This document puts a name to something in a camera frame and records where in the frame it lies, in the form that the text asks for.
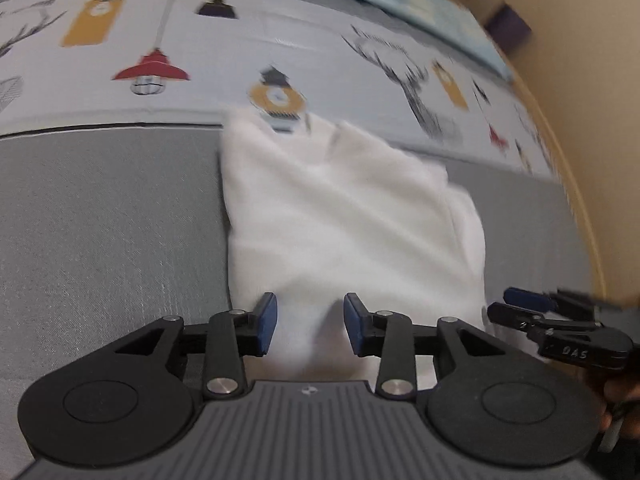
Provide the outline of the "person's right hand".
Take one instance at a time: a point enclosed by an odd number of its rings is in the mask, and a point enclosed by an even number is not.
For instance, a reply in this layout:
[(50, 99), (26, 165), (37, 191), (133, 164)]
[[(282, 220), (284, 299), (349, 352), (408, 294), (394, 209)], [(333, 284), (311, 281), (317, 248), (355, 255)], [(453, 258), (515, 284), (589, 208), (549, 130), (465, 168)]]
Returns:
[[(608, 380), (602, 388), (602, 403), (600, 429), (607, 430), (613, 422), (613, 408), (621, 408), (629, 403), (638, 403), (640, 399), (640, 385), (633, 380)], [(639, 405), (636, 405), (624, 418), (620, 433), (624, 437), (639, 439)]]

